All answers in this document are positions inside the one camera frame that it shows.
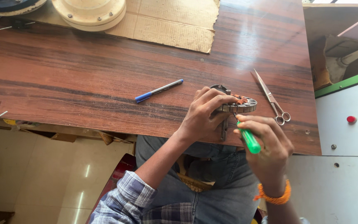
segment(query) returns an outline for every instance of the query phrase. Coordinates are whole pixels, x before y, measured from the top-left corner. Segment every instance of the wooden table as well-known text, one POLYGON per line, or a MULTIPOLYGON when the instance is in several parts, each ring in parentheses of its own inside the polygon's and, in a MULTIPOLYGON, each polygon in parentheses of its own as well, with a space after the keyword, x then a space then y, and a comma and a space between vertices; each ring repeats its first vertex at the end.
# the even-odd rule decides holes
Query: wooden table
MULTIPOLYGON (((0 28, 9 26, 2 18, 0 28)), ((210 55, 47 24, 0 31, 5 118, 169 137, 198 89, 223 84, 274 116, 256 68, 281 107, 296 153, 321 155, 301 1, 225 0, 210 55), (137 104, 134 98, 184 83, 137 104)), ((241 145, 229 124, 224 144, 241 145)), ((202 141, 221 143, 220 129, 202 141)))

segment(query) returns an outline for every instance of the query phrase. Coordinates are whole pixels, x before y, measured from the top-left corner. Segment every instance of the screwdriver handle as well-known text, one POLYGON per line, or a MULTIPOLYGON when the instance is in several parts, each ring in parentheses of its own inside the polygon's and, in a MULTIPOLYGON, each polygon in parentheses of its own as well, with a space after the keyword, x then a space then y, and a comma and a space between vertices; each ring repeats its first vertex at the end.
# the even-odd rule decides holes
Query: screwdriver handle
POLYGON ((249 149, 249 151, 252 154, 256 154, 259 153, 261 151, 261 145, 259 145, 259 143, 256 141, 255 137, 253 136, 253 134, 251 133, 251 131, 249 129, 241 129, 239 128, 241 135, 244 139, 244 141, 247 144, 247 147, 249 149))

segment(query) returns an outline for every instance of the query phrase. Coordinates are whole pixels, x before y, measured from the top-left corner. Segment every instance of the copper winding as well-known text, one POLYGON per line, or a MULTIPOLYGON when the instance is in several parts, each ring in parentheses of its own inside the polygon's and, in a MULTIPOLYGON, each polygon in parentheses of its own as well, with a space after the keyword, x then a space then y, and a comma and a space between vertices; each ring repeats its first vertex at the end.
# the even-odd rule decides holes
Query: copper winding
POLYGON ((237 101, 237 104, 239 104, 239 105, 248 102, 248 99, 247 99, 245 96, 240 96, 240 95, 236 95, 236 94, 231 94, 231 95, 232 95, 232 96, 235 96, 235 97, 237 97, 237 98, 240 98, 240 99, 237 101))

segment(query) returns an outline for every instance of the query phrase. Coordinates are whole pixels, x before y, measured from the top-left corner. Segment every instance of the scissors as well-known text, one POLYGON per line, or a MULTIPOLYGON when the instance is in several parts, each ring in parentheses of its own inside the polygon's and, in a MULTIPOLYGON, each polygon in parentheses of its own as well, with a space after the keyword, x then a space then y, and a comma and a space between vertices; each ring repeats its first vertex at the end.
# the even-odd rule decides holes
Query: scissors
POLYGON ((276 113, 276 117, 275 120, 279 125, 283 125, 286 121, 290 121, 291 120, 291 115, 287 112, 284 112, 284 110, 281 109, 280 105, 277 103, 276 99, 273 97, 272 93, 270 92, 270 90, 267 88, 266 84, 263 82, 263 80, 261 79, 261 77, 259 76, 259 74, 256 72, 256 70, 254 69, 259 82, 262 85, 263 91, 265 92, 267 99, 269 99, 270 104, 272 105, 273 110, 276 113), (281 111, 281 116, 278 114, 277 110, 276 110, 276 106, 280 109, 281 111))

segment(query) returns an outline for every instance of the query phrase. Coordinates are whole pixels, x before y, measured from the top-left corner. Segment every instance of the orange thread bracelet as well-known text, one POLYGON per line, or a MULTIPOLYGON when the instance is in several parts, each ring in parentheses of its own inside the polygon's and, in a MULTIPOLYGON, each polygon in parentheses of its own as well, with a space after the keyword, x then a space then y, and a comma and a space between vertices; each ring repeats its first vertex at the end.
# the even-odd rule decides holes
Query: orange thread bracelet
POLYGON ((274 204, 274 205, 283 205, 285 203, 287 203, 287 201, 290 199, 291 197, 291 186, 290 186, 290 180, 286 180, 285 181, 285 191, 284 194, 279 197, 279 198, 272 198, 269 197, 265 194, 265 192, 263 191, 263 186, 262 184, 258 184, 258 189, 259 189, 259 195, 255 196, 254 201, 260 199, 260 198, 264 198, 266 200, 266 202, 269 202, 270 204, 274 204))

